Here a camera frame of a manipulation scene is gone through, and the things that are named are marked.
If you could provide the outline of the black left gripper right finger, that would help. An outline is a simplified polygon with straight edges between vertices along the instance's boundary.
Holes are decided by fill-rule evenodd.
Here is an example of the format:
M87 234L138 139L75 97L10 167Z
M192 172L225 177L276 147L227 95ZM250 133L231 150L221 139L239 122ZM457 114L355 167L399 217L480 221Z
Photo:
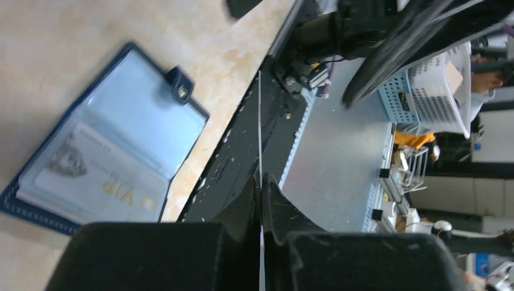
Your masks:
M267 290L464 290L446 245L430 234L326 232L271 174L262 178Z

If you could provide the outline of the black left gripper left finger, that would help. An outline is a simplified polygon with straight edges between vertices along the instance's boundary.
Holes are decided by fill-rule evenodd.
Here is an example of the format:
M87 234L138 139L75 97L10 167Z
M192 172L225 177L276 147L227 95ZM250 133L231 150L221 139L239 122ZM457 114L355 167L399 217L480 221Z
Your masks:
M258 188L206 222L96 222L71 238L47 290L258 290Z

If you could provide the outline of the thin card edge-on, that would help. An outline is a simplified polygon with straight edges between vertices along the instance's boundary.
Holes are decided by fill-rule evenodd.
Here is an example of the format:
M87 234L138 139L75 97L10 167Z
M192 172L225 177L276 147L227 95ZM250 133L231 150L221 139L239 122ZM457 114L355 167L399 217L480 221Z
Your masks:
M260 202L260 211L259 213L262 214L262 125L261 125L261 80L262 80L262 74L261 70L258 70L258 159L259 159L259 165L258 165L258 185L259 185L259 202ZM265 260L264 260L264 229L263 229L263 222L262 218L260 218L260 261L259 261L259 291L266 291L266 283L265 283Z

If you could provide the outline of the white VIP credit card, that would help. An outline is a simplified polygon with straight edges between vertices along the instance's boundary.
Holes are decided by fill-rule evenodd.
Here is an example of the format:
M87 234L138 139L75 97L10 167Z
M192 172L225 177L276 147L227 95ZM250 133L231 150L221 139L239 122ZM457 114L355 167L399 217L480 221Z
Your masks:
M37 189L90 219L156 222L167 181L84 123L77 124L35 176Z

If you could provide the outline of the dark blue leather card holder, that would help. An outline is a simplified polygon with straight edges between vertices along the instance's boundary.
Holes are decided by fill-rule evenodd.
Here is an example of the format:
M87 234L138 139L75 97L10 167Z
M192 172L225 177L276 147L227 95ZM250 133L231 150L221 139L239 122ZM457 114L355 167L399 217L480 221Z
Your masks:
M159 222L209 112L180 67L126 43L1 194L1 212L65 235L92 222Z

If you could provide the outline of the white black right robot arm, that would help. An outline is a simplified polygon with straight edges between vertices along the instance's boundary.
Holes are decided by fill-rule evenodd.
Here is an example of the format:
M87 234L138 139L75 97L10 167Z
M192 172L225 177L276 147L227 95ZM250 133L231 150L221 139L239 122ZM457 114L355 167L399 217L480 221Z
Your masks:
M364 23L344 1L335 12L292 27L275 59L276 80L291 96L310 90L313 63L339 55L364 62L348 83L342 103L351 108L375 95L389 79L415 64L499 25L513 5L501 1L493 14L473 28L452 36L447 23L470 9L473 2L410 1L395 16ZM305 216L282 193L269 173L260 174L261 235L267 290L464 290L454 253L513 253L509 235L493 238L454 235L450 232L396 233L386 217L370 231L378 210L378 170L357 189L352 176L357 165L340 162L341 185L323 184L340 194L360 194L366 201L357 233L328 232Z

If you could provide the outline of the white perforated basket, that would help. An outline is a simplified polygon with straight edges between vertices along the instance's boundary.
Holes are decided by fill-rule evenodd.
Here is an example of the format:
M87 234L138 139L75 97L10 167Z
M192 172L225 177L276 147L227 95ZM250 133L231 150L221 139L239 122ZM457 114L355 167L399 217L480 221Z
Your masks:
M471 52L465 42L408 69L420 128L470 137Z

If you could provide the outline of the person in background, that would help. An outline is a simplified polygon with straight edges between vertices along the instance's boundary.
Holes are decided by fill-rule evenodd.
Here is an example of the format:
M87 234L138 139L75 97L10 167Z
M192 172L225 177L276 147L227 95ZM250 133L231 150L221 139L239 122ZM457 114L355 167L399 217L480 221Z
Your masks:
M494 90L506 86L512 78L513 65L511 64L494 71L473 72L471 75L471 92L490 95Z

